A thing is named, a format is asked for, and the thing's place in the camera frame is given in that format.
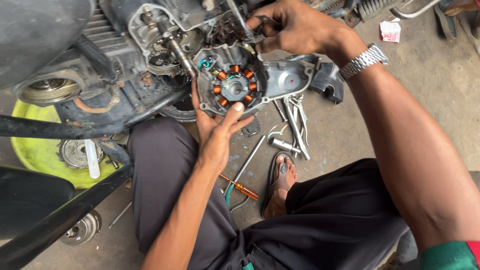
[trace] screwdriver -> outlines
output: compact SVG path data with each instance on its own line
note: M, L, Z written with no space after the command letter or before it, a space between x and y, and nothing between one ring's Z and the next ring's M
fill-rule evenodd
M230 181L233 186L240 190L240 192L242 192L243 194L247 195L248 197L254 199L254 200L258 200L258 194L256 192L254 192L253 190L247 188L246 186L243 186L242 184L239 184L239 183L235 183L234 181L230 180L228 177L224 176L223 174L220 174L220 177L222 177L223 179L227 180L227 181Z

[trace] man's left hand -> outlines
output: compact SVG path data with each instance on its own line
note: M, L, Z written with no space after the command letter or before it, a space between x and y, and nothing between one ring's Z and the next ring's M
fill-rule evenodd
M253 121L253 116L238 121L243 114L244 105L234 103L224 117L215 115L213 118L199 108L200 100L197 92L196 79L192 81L192 104L197 116L199 136L198 163L211 168L220 174L228 161L228 142L232 134Z

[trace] bolt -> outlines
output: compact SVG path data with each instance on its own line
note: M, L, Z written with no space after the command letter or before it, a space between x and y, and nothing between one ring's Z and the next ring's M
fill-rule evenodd
M182 22L186 22L188 20L188 14L187 13L180 13L180 20Z
M152 83L153 83L152 79L150 79L150 78L143 78L143 79L142 79L142 82L143 82L145 85L148 85L148 86L152 85Z

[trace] orange screwdriver handle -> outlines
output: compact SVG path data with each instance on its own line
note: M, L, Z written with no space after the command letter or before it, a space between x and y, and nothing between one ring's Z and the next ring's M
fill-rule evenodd
M235 188L240 190L240 192L242 192L243 194L247 195L248 197L254 199L254 200L258 200L259 196L256 192L254 192L253 190L247 188L246 186L243 186L242 184L239 184L239 183L236 183L234 184L235 185Z

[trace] hand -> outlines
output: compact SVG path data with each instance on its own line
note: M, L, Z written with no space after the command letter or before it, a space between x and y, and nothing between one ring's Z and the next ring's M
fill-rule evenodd
M367 49L360 37L346 24L325 15L300 0L278 0L259 8L247 20L249 29L262 21L254 17L266 15L281 23L283 29L264 24L265 39L255 49L268 53L276 49L292 54L320 53L327 55L339 67Z
M199 155L197 163L220 174L228 161L228 142L232 134L253 121L253 116L238 121L243 114L244 105L236 102L224 117L215 115L213 118L199 108L200 100L197 92L197 81L192 81L192 104L197 115L199 136Z

